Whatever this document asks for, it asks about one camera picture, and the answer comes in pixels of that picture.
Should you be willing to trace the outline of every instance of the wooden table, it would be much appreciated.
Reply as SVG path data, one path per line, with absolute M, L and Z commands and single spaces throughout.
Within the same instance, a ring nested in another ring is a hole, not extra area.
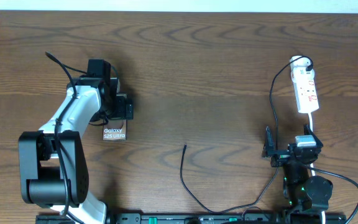
M 275 171 L 260 157 L 265 127 L 274 128 L 270 84 L 298 54 L 316 70 L 324 148 L 315 166 L 358 182 L 358 15 L 0 11 L 0 223 L 50 212 L 21 199 L 17 153 L 21 133 L 38 130 L 65 97 L 68 79 L 45 51 L 83 70 L 89 58 L 106 59 L 134 99 L 127 141 L 102 141 L 94 126 L 83 137 L 90 190 L 111 207 L 204 212 L 180 184 L 184 143 L 185 181 L 205 205 L 254 201 Z M 289 72 L 273 97 L 282 148 L 308 122 Z M 288 205 L 282 177 L 260 208 Z M 325 178 L 334 183 L 329 211 L 349 216 L 357 189 Z

